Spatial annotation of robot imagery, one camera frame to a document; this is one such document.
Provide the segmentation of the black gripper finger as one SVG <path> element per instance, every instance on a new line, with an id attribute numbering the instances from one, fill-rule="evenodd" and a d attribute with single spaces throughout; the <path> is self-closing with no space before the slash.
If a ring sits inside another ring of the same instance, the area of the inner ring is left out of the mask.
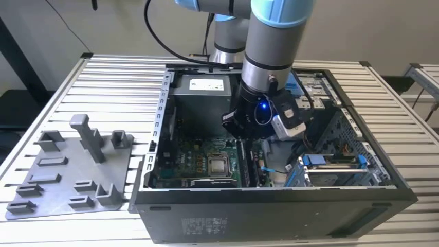
<path id="1" fill-rule="evenodd" d="M 240 139 L 240 125 L 235 119 L 236 111 L 232 111 L 221 116 L 221 125 L 227 132 L 236 138 Z"/>

